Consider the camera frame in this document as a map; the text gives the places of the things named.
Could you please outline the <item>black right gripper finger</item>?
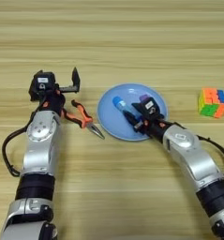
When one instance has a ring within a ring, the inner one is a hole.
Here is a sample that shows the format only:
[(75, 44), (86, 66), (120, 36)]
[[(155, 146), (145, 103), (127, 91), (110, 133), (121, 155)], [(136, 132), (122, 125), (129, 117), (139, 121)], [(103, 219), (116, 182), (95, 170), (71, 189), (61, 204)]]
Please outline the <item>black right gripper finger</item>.
[(134, 127), (140, 128), (142, 126), (142, 121), (139, 121), (135, 115), (128, 111), (123, 111), (123, 115), (125, 116), (126, 120)]
[(139, 112), (144, 113), (144, 107), (141, 103), (132, 103), (132, 106)]

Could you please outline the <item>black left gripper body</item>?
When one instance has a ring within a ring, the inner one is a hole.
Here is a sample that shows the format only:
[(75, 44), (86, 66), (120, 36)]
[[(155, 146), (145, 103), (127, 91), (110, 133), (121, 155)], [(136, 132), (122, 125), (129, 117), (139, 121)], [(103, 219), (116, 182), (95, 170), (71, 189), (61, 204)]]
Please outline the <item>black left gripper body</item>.
[(38, 89), (30, 87), (29, 95), (32, 101), (38, 101), (37, 111), (53, 111), (58, 115), (62, 114), (66, 98), (65, 93), (78, 93), (79, 86), (59, 87), (58, 84), (53, 89)]

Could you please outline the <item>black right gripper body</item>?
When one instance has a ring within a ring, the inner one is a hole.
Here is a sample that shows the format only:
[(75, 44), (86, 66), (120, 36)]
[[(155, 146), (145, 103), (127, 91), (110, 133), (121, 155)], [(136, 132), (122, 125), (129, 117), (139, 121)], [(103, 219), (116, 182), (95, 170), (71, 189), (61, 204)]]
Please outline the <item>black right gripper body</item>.
[(155, 119), (154, 121), (142, 119), (133, 126), (133, 129), (136, 132), (147, 135), (149, 138), (155, 138), (159, 142), (162, 142), (165, 132), (171, 126), (172, 123), (164, 119)]

